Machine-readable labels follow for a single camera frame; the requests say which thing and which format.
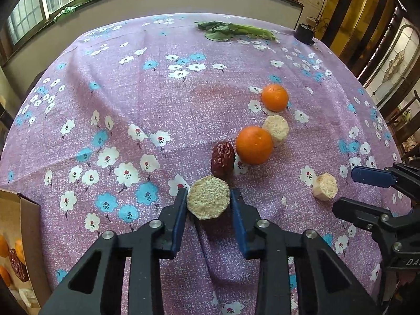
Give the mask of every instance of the bolt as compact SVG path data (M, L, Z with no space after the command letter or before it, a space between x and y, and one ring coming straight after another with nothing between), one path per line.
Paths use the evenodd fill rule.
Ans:
M396 241L394 244L393 244L393 249L395 250L395 251L400 251L401 249L402 249L402 244L400 243L400 242L398 242L398 241Z
M310 239L314 239L314 238L318 237L318 233L315 230L306 230L305 235L306 235L306 237L308 237Z
M257 226L261 228L266 228L270 226L270 222L266 219L260 219L257 221Z
M112 237L114 237L113 231L108 230L102 233L102 238L104 239L111 239Z
M158 227L161 227L161 225L162 225L162 222L161 222L159 219L152 220L152 221L149 223L149 226L150 226L151 228L158 228Z

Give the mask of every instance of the tablecloth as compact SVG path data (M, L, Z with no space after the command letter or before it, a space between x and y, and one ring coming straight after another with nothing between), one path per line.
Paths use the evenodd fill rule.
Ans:
M277 40L210 41L196 22L213 20L265 28ZM0 186L41 204L51 285L103 231L136 230L173 203L179 187L210 174L218 141L234 143L242 128L261 126L272 114L260 102L271 83L288 91L281 115L289 136L262 165L236 157L234 183L262 218L285 230L318 231L371 292L380 269L377 245L368 232L336 219L311 185L328 172L338 183L335 199L408 213L410 200L396 190L350 177L356 165L400 162L385 121L320 41L304 45L291 29L219 14L150 16L82 34L28 95L7 138ZM177 258L161 261L165 313L253 314L258 264L241 256L229 211L197 225L188 219Z

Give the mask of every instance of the tangerine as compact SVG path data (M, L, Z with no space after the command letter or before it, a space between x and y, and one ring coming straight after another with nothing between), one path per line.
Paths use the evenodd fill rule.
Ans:
M3 279L5 285L9 287L12 284L9 273L3 265L0 265L0 277Z
M250 126L241 130L236 139L236 150L241 160L249 165L260 165L272 152L272 138L268 131Z
M9 246L5 238L0 235L0 257L6 258L9 255Z
M23 247L21 239L18 239L16 241L15 250L16 250L16 256L18 256L18 259L26 265L25 256L24 256L24 247Z
M287 107L288 94L284 87L278 84L270 84L262 89L261 101L267 109L280 112Z

